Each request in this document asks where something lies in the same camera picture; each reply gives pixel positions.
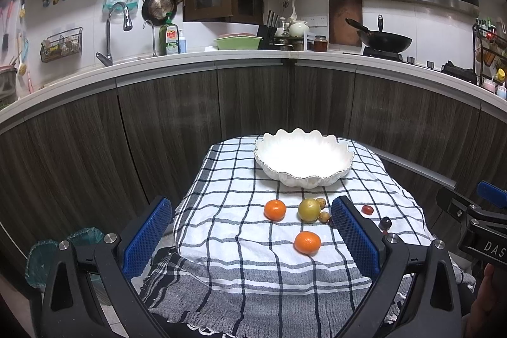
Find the person right hand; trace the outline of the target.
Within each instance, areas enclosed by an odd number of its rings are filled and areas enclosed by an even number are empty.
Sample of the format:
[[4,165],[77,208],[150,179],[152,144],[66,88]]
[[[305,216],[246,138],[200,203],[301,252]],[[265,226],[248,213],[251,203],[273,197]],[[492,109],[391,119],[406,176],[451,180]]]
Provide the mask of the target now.
[[470,313],[463,318],[463,337],[506,337],[506,271],[491,263]]

